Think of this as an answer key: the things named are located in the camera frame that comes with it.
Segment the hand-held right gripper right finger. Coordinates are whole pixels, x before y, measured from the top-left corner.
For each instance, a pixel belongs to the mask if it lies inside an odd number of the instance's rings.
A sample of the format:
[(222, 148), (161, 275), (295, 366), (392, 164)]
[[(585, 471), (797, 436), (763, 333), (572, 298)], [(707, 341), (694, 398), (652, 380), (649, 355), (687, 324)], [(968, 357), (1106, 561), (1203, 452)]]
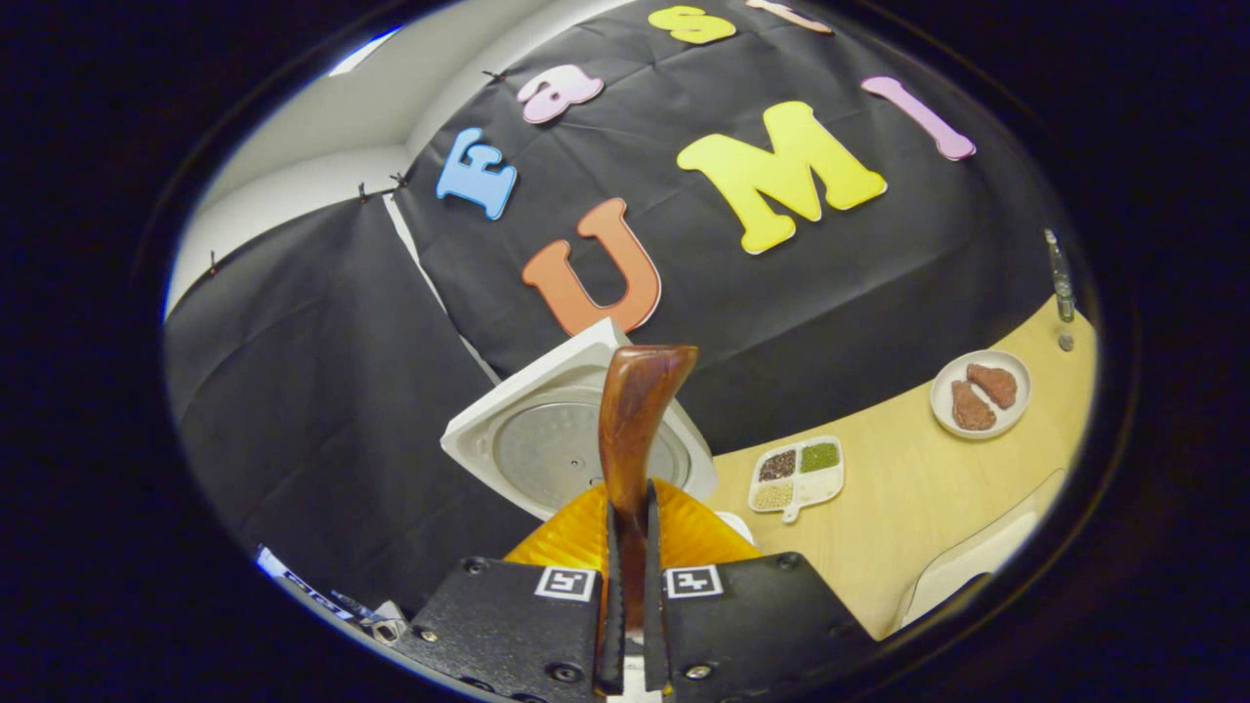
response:
[(682, 489), (648, 487), (645, 682), (668, 699), (792, 699), (875, 640), (798, 552), (760, 555)]

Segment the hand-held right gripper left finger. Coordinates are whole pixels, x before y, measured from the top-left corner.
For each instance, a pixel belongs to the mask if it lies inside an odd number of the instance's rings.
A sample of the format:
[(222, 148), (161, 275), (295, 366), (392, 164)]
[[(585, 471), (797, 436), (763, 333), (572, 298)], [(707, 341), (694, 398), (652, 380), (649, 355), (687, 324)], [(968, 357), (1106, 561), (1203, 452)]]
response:
[(600, 699), (622, 688), (622, 592), (602, 485), (501, 559), (468, 557), (410, 623), (410, 657), (486, 699)]

